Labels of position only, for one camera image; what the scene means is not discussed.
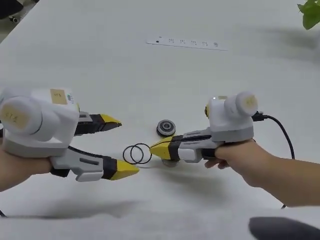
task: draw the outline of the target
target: label sticker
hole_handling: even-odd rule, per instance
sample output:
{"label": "label sticker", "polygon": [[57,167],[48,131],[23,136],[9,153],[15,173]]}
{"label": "label sticker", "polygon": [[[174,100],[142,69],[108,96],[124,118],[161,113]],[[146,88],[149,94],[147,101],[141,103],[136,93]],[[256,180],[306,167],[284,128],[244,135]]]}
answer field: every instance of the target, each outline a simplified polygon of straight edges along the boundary
{"label": "label sticker", "polygon": [[65,90],[62,89],[50,89],[51,99],[53,104],[67,105],[67,98]]}
{"label": "label sticker", "polygon": [[218,96],[219,100],[226,100],[228,97],[227,96]]}
{"label": "label sticker", "polygon": [[254,95],[248,96],[244,99],[244,105],[247,108],[253,108],[257,105],[257,99]]}
{"label": "label sticker", "polygon": [[29,121],[29,115],[10,104],[5,104],[2,107],[0,116],[3,122],[8,122],[21,130],[27,126]]}

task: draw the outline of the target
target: white plastic casing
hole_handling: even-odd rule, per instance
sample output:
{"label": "white plastic casing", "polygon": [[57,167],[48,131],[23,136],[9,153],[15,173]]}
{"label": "white plastic casing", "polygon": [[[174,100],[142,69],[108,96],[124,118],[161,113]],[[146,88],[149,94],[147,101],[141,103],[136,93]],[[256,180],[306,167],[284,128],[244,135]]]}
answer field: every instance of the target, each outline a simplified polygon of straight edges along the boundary
{"label": "white plastic casing", "polygon": [[235,131],[253,126],[252,116],[258,110],[255,96],[241,92],[225,98],[212,97],[207,105],[212,132]]}
{"label": "white plastic casing", "polygon": [[78,125],[79,109],[67,88],[6,88],[0,95],[0,120],[3,141],[66,149]]}

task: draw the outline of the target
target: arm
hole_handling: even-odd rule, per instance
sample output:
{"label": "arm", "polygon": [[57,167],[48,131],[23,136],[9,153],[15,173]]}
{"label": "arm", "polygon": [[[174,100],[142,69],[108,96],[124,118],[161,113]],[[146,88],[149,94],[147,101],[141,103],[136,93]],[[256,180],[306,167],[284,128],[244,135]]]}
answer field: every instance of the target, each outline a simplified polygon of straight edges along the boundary
{"label": "arm", "polygon": [[256,185],[288,207],[320,206],[320,164],[272,156]]}
{"label": "arm", "polygon": [[254,141],[222,146],[205,166],[231,167],[288,207],[320,206],[320,164],[273,156]]}

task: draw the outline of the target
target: black cable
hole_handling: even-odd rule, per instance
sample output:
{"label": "black cable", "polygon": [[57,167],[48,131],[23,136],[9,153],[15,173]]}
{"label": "black cable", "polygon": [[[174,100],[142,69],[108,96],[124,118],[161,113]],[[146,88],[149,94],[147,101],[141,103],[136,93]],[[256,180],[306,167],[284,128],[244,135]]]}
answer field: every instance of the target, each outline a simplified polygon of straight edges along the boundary
{"label": "black cable", "polygon": [[288,133],[287,131],[285,130],[285,127],[281,124],[281,122],[276,119],[275,117],[273,116],[269,116],[269,115],[263,115],[265,117],[265,119],[271,119],[272,121],[274,121],[276,124],[278,124],[278,126],[281,128],[282,132],[283,132],[283,135],[286,139],[286,141],[288,142],[289,144],[289,148],[290,148],[290,153],[291,153],[291,158],[292,159],[296,159],[296,156],[295,156],[295,151],[294,151],[294,147],[292,145],[292,142],[290,140],[290,137],[288,136]]}
{"label": "black cable", "polygon": [[[295,151],[294,151],[294,146],[292,145],[292,142],[290,140],[290,137],[285,129],[285,127],[282,125],[282,123],[276,119],[275,117],[273,116],[270,116],[270,115],[264,115],[263,113],[261,112],[256,112],[255,115],[252,116],[252,120],[254,122],[259,122],[259,121],[263,121],[265,119],[270,119],[272,121],[274,121],[276,124],[278,124],[278,126],[280,127],[280,129],[282,130],[283,132],[283,135],[286,139],[286,141],[288,142],[288,145],[289,145],[289,148],[290,148],[290,153],[291,153],[291,158],[292,159],[296,159],[296,156],[295,156]],[[281,209],[284,209],[286,207],[285,204],[283,204],[283,206],[281,207]]]}

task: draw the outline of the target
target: black rubber o-ring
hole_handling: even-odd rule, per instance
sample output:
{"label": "black rubber o-ring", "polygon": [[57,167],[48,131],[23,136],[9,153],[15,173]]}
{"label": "black rubber o-ring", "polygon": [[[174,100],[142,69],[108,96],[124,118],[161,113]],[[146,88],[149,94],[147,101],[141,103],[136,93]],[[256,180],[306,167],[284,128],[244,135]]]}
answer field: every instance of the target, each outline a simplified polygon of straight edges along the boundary
{"label": "black rubber o-ring", "polygon": [[[131,148],[131,150],[130,150],[130,157],[131,157],[131,160],[132,160],[134,163],[129,162],[129,161],[126,159],[126,157],[125,157],[126,151],[127,151],[129,148]],[[133,149],[133,148],[139,149],[140,152],[142,153],[141,159],[140,159],[139,161],[136,161],[136,160],[132,157],[132,149]],[[127,147],[123,150],[123,152],[122,152],[122,158],[123,158],[123,160],[124,160],[125,162],[127,162],[128,164],[131,164],[131,165],[136,165],[136,164],[141,163],[142,160],[144,159],[144,157],[145,157],[144,151],[142,150],[141,147],[136,146],[136,145],[127,146]]]}
{"label": "black rubber o-ring", "polygon": [[[150,149],[150,147],[149,147],[147,144],[143,143],[143,142],[140,142],[140,143],[137,143],[137,144],[134,145],[135,147],[138,147],[138,148],[141,149],[141,147],[139,147],[138,145],[143,145],[143,146],[146,146],[148,149]],[[130,150],[130,157],[133,159],[133,157],[132,157],[132,150],[133,150],[133,148],[131,148],[131,150]],[[150,162],[151,158],[152,158],[152,154],[150,153],[150,157],[149,157],[149,159],[148,159],[147,161],[142,162],[142,160],[140,160],[139,163],[140,163],[140,164],[147,164],[148,162]]]}

